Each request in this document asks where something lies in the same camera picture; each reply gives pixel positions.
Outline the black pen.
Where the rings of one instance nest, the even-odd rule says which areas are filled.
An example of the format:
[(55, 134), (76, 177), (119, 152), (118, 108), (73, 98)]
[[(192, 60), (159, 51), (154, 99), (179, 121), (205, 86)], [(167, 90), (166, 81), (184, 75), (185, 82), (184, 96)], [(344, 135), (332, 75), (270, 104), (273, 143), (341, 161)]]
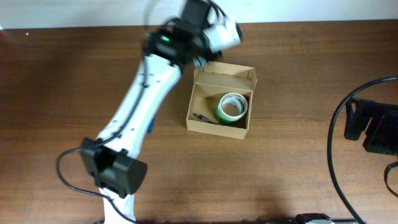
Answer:
[(219, 122), (212, 121), (209, 118), (207, 118), (206, 116), (203, 116), (202, 114), (193, 113), (193, 115), (194, 115), (194, 117), (198, 118), (199, 120), (201, 120), (201, 121), (203, 121), (205, 123), (220, 125)]

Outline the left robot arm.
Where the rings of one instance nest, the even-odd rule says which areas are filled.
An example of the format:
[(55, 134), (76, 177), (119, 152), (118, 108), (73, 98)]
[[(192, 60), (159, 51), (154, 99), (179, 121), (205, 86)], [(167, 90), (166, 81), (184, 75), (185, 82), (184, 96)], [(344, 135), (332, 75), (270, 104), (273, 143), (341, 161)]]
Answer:
[(227, 19), (214, 1), (187, 1), (182, 14), (148, 32), (142, 60), (126, 96), (96, 139), (85, 138), (78, 152), (85, 169), (104, 200), (102, 223), (135, 223), (134, 194), (147, 173), (138, 160), (149, 126), (169, 91), (178, 83), (184, 66), (194, 58), (217, 58), (223, 46), (224, 22), (210, 23), (210, 11)]

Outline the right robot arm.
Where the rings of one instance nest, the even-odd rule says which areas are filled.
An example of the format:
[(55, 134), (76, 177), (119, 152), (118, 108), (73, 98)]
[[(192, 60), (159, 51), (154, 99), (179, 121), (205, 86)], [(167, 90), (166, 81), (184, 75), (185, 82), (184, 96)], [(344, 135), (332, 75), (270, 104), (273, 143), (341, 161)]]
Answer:
[(397, 106), (353, 98), (345, 104), (344, 137), (357, 141), (366, 135), (363, 147), (367, 152), (397, 154)]

